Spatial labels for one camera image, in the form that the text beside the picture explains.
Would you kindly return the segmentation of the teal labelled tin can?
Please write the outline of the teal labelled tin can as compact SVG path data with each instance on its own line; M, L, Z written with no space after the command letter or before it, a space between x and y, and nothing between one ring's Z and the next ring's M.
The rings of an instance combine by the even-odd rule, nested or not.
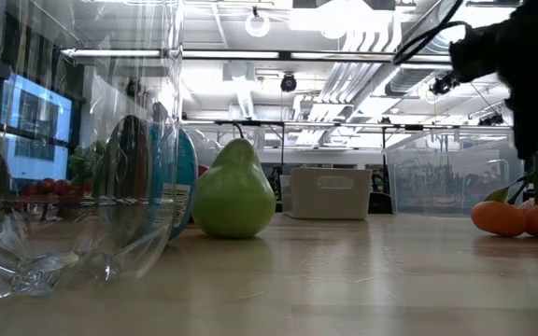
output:
M176 239L191 218L198 182L198 161L190 137L174 126L151 131L153 170L151 185L152 221L170 229Z

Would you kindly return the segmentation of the grey plastic bin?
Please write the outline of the grey plastic bin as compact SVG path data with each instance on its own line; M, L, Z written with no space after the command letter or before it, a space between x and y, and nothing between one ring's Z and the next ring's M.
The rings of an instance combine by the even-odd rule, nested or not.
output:
M296 219L365 220L371 182L371 170L293 168L282 209Z

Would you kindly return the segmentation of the wide clear plastic bottle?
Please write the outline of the wide clear plastic bottle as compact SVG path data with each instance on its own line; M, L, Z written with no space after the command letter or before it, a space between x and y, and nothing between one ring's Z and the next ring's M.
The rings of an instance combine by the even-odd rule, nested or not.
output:
M183 50L184 0L0 0L0 299L49 295L76 276L137 278L170 229L152 221L151 131L179 128L182 57L69 58L62 49ZM19 75L72 102L68 141L4 123ZM106 142L86 197L21 196L5 136L76 147Z

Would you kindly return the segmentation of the orange tangerine bunch with leaf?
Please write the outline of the orange tangerine bunch with leaf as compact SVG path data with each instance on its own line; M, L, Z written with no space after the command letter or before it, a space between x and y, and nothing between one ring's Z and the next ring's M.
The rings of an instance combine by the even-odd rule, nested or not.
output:
M538 203L534 199L518 199L515 204L507 202L518 187L515 181L477 203L471 211L473 224L481 231L502 237L527 233L538 238Z

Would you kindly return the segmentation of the green succulent plant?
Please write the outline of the green succulent plant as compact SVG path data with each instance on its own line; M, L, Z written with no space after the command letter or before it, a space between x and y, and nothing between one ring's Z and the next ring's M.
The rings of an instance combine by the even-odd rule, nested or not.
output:
M79 185L92 181L98 162L106 151L105 141L95 141L88 147L76 147L68 159L70 182Z

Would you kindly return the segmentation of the overhead black light bar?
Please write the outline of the overhead black light bar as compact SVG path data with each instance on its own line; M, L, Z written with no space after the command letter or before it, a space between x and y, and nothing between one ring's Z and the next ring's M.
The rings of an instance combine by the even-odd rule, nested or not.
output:
M276 62L335 62L335 63L392 63L394 53L291 50L231 50L231 49L62 49L69 58L150 58L168 59L181 56L196 61L276 61Z

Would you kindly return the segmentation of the black background stand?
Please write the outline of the black background stand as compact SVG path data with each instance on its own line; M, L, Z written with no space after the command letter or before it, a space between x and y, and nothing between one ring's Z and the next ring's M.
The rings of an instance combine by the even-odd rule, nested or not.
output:
M508 203L515 204L518 199L534 199L538 203L538 154L525 161L525 174L517 183L519 187L508 199Z

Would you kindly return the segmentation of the green pear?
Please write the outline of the green pear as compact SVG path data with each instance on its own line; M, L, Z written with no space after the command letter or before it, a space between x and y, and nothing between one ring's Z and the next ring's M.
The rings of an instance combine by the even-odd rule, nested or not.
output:
M235 127L238 136L223 147L198 180L191 216L211 237L250 239L271 222L276 196L257 149L241 126Z

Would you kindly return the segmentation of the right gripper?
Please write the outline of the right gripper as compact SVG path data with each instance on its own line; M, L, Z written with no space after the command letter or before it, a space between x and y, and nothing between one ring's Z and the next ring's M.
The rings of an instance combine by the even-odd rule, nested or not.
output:
M503 22L473 29L449 47L460 82L495 73L509 89L517 156L538 152L538 23Z

